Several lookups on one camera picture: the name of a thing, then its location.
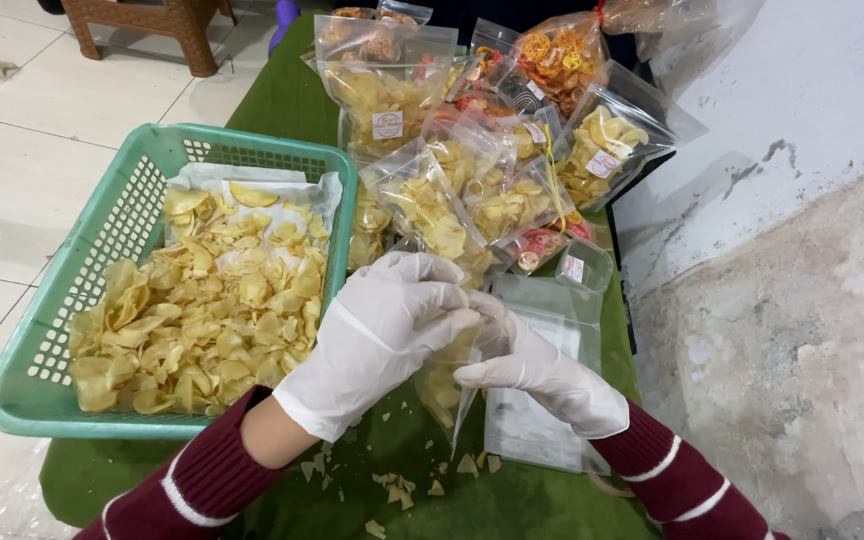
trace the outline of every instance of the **brown plastic stool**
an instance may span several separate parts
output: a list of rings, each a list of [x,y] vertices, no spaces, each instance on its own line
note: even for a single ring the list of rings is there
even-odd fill
[[[229,0],[162,0],[162,3],[164,10],[110,0],[62,0],[78,38],[78,49],[88,59],[102,59],[89,31],[89,23],[94,22],[174,38],[182,46],[193,77],[215,75],[219,66],[215,64],[206,28],[215,10],[231,18],[233,25],[238,24],[232,4]]]

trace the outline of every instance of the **hand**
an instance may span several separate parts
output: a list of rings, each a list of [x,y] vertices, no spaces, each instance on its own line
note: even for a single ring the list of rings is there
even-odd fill
[[[424,252],[391,252],[360,268],[329,304],[315,350],[273,396],[309,435],[335,442],[478,322],[462,277],[452,262]]]
[[[502,339],[495,347],[504,355],[457,369],[459,385],[524,390],[586,439],[614,436],[629,427],[628,401],[601,376],[563,354],[496,298],[473,292],[469,302],[476,312],[498,319]]]

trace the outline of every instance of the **white tile floor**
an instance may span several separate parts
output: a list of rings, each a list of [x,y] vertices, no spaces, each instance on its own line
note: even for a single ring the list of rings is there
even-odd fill
[[[241,100],[248,82],[228,77],[264,65],[275,2],[233,6],[237,27],[217,13],[208,30],[220,74],[197,80],[172,39],[96,26],[102,60],[93,61],[79,53],[64,16],[35,0],[0,0],[0,60],[19,66],[0,81],[0,353],[126,135],[145,122],[222,125]],[[217,106],[190,102],[199,84]],[[23,457],[35,443],[0,432],[0,492],[27,473]],[[2,523],[0,534],[26,537],[16,519]]]

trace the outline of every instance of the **teal plastic basket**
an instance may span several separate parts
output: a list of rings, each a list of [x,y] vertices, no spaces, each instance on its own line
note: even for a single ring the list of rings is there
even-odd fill
[[[356,171],[344,152],[284,138],[196,124],[134,130],[52,261],[52,267],[0,356],[0,431],[16,436],[189,439],[212,419],[182,413],[79,410],[66,322],[105,292],[102,272],[122,258],[141,264],[162,246],[165,179],[190,162],[290,169],[310,182],[342,180],[342,202],[329,240],[323,310],[346,280],[355,213]]]

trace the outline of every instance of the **yellow string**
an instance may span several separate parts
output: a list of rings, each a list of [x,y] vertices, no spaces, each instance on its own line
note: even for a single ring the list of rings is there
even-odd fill
[[[549,186],[552,188],[552,204],[555,205],[555,210],[558,213],[558,226],[560,231],[566,230],[566,207],[562,197],[559,196],[559,176],[555,172],[555,155],[552,153],[552,132],[549,131],[549,125],[543,124],[545,128],[545,172],[549,178]]]

